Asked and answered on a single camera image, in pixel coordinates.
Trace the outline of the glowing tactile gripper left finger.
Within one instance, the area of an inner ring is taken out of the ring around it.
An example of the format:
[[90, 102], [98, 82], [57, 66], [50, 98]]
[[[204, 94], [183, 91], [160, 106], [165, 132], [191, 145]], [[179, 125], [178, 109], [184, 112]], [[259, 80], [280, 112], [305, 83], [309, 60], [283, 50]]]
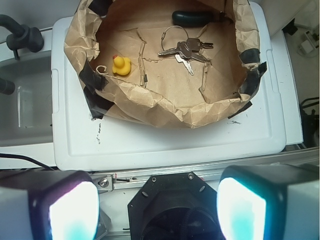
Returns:
[[82, 170], [0, 173], [2, 240], [93, 240], [99, 194]]

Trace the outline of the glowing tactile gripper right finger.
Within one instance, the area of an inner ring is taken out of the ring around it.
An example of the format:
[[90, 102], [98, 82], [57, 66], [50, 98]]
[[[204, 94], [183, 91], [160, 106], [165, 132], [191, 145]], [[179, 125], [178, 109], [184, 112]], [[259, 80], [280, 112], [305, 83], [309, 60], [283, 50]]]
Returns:
[[318, 240], [320, 168], [230, 165], [222, 172], [216, 206], [227, 240]]

